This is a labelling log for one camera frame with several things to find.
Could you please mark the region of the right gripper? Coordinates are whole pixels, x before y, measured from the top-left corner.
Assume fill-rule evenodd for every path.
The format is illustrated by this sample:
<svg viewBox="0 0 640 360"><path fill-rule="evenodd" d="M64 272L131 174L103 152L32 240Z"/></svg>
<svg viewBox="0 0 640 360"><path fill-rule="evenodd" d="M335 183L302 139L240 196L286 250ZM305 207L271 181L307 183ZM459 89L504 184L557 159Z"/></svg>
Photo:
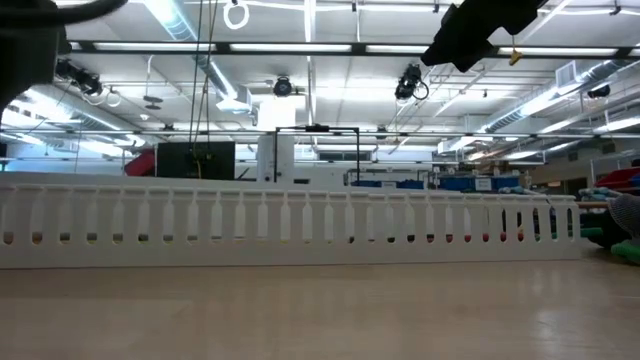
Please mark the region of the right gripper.
<svg viewBox="0 0 640 360"><path fill-rule="evenodd" d="M523 31L538 16L548 0L464 0L452 4L444 15L444 25L433 43L421 55L426 66L452 63L462 73L478 61L498 53L488 41L498 29L510 35Z"/></svg>

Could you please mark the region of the white slotted cable duct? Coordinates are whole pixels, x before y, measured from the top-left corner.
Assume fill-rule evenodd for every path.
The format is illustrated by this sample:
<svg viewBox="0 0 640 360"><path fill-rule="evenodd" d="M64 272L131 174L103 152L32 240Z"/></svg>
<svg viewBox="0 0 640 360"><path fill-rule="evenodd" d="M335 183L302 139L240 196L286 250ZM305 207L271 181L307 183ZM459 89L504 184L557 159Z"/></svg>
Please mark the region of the white slotted cable duct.
<svg viewBox="0 0 640 360"><path fill-rule="evenodd" d="M575 259L570 196L0 185L0 269Z"/></svg>

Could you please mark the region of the long shelf of blue bins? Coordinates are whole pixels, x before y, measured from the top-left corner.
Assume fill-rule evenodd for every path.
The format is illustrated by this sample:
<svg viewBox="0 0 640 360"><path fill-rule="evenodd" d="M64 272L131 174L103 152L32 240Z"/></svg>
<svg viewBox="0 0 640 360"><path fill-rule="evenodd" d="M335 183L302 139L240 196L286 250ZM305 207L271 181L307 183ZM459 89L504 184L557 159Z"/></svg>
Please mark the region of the long shelf of blue bins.
<svg viewBox="0 0 640 360"><path fill-rule="evenodd" d="M502 188L518 187L519 176L433 175L425 181L428 189L462 193L497 193Z"/></svg>

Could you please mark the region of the long overhead light bar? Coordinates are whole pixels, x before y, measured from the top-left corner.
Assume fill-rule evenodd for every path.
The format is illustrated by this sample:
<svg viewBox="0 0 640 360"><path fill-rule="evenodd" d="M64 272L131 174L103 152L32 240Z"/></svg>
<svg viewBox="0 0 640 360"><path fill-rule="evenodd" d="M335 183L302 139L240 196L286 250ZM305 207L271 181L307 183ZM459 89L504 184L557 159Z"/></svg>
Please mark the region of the long overhead light bar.
<svg viewBox="0 0 640 360"><path fill-rule="evenodd" d="M108 41L72 40L71 51L78 54L112 55L304 55L304 56L392 56L417 57L426 44L383 43L251 43L251 42L176 42L176 41ZM507 58L514 51L536 59L640 59L640 46L635 47L552 47L497 46L489 58Z"/></svg>

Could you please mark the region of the metal shelf with blue bins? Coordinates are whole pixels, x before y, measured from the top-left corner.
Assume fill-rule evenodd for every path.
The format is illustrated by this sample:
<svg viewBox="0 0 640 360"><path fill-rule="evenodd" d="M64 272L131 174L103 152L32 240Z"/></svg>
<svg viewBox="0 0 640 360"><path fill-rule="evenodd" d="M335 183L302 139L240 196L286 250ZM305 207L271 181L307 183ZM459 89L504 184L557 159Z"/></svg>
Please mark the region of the metal shelf with blue bins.
<svg viewBox="0 0 640 360"><path fill-rule="evenodd" d="M343 175L345 186L426 190L427 170L396 168L350 169Z"/></svg>

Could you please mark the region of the red storage bin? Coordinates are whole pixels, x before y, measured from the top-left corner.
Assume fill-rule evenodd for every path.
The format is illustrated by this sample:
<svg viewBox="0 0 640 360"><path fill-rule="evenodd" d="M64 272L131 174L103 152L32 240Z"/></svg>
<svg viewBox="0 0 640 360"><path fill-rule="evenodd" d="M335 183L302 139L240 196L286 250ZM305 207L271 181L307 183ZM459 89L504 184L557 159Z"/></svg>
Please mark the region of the red storage bin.
<svg viewBox="0 0 640 360"><path fill-rule="evenodd" d="M640 189L640 187L634 187L630 180L633 176L640 174L640 167L631 167L625 169L619 169L605 175L603 178L595 183L596 187L606 187L616 191L627 191L633 189Z"/></svg>

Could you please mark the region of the white square building column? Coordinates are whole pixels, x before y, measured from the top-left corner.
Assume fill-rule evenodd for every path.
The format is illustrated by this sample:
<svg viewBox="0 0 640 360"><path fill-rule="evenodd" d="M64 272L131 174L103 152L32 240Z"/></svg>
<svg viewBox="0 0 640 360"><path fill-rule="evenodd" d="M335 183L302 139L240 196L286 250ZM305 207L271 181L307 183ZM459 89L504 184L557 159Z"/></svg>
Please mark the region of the white square building column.
<svg viewBox="0 0 640 360"><path fill-rule="evenodd" d="M294 182L295 139L264 135L258 138L256 152L258 182Z"/></svg>

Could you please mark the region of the black square panel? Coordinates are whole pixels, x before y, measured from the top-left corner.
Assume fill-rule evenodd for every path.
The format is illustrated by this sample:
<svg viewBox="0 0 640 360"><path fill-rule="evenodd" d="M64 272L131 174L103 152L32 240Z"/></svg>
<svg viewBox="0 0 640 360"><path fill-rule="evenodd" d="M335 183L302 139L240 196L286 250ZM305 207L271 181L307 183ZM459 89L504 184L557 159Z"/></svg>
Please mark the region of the black square panel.
<svg viewBox="0 0 640 360"><path fill-rule="evenodd" d="M205 180L235 179L235 143L162 143L157 150L157 176Z"/></svg>

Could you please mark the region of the rack of red bins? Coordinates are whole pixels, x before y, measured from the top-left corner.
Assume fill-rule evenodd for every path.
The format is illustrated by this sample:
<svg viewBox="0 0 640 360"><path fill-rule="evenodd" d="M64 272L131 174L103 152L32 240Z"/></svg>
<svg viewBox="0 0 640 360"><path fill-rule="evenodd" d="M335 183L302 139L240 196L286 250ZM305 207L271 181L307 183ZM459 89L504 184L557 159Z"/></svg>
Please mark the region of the rack of red bins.
<svg viewBox="0 0 640 360"><path fill-rule="evenodd" d="M127 176L155 177L156 155L154 149L142 151L124 166Z"/></svg>

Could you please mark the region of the black background rig frame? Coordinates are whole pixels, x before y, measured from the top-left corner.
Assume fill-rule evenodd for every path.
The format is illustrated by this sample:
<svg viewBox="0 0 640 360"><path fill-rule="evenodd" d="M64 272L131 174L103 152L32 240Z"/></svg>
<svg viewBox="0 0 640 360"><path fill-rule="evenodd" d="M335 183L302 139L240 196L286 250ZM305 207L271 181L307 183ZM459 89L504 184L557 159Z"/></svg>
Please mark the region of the black background rig frame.
<svg viewBox="0 0 640 360"><path fill-rule="evenodd" d="M281 132L285 130L289 130L293 132L293 134L297 134L298 132L303 133L327 133L332 136L341 136L345 132L352 132L356 136L356 181L360 181L361 175L361 150L360 150L360 129L358 127L341 127L341 126L329 126L329 125L321 125L318 123L314 123L311 125L301 125L301 126L289 126L289 127L276 127L272 132L273 138L273 182L278 182L279 172L278 172L278 140Z"/></svg>

